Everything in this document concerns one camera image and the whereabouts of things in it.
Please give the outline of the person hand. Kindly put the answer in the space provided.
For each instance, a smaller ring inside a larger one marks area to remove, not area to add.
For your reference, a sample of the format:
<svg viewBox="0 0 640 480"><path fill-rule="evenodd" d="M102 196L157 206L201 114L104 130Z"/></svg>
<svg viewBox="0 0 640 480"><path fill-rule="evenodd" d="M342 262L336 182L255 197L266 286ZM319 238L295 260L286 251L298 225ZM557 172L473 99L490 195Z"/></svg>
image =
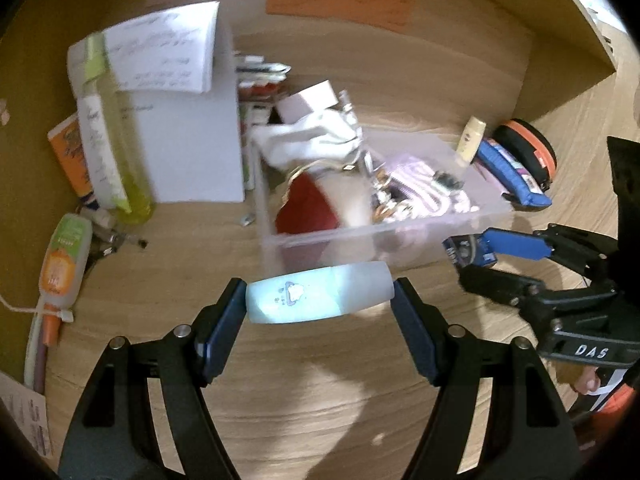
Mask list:
<svg viewBox="0 0 640 480"><path fill-rule="evenodd" d="M585 366L572 383L572 389L583 396L590 396L600 388L600 385L601 379L598 376L597 367Z"/></svg>

